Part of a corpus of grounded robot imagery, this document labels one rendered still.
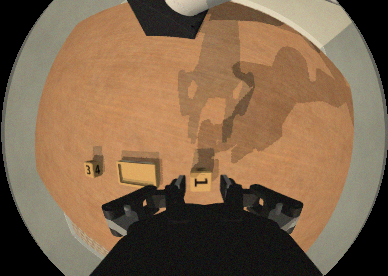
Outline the tan number cube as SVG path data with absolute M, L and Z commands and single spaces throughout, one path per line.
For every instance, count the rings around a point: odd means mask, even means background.
M 212 171 L 210 167 L 195 167 L 190 171 L 191 191 L 211 191 Z
M 102 175 L 101 162 L 96 160 L 84 161 L 85 174 L 96 178 Z

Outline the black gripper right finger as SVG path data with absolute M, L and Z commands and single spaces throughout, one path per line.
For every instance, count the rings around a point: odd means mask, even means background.
M 293 232 L 304 205 L 302 202 L 259 184 L 243 189 L 242 185 L 234 183 L 227 175 L 220 175 L 220 192 L 224 204 L 219 221 L 242 222 L 244 207 L 247 207 L 251 213 L 274 220 L 288 234 Z M 259 204 L 260 198 L 263 207 Z

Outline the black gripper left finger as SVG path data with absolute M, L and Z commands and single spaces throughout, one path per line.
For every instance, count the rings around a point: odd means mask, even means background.
M 191 213 L 184 201 L 185 192 L 186 176 L 179 175 L 165 189 L 157 190 L 156 186 L 147 185 L 105 203 L 101 208 L 112 235 L 122 237 L 127 235 L 132 223 L 154 215 L 159 208 L 166 208 L 168 224 L 190 223 Z M 143 207 L 144 200 L 147 205 Z

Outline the small tan open tray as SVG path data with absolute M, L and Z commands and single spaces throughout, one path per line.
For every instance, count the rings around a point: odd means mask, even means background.
M 154 185 L 159 188 L 158 163 L 119 160 L 116 166 L 119 184 L 137 188 Z

